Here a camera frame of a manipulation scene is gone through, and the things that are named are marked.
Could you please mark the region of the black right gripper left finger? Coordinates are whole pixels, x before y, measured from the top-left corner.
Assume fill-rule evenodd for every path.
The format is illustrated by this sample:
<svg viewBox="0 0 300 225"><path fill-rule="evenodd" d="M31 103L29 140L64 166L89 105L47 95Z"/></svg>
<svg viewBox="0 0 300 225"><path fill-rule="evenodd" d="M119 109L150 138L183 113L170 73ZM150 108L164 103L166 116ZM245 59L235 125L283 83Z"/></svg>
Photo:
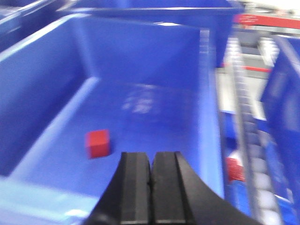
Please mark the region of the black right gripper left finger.
<svg viewBox="0 0 300 225"><path fill-rule="evenodd" d="M121 154L109 185L83 224L150 224L150 165L145 153Z"/></svg>

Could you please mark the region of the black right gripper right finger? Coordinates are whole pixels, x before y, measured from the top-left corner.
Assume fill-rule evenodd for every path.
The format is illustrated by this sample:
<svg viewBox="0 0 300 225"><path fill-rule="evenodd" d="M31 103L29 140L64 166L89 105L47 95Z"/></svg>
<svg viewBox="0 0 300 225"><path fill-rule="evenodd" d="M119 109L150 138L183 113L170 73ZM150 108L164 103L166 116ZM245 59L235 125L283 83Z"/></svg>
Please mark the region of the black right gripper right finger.
<svg viewBox="0 0 300 225"><path fill-rule="evenodd" d="M180 152L158 152L152 172L155 225L257 225L212 191Z"/></svg>

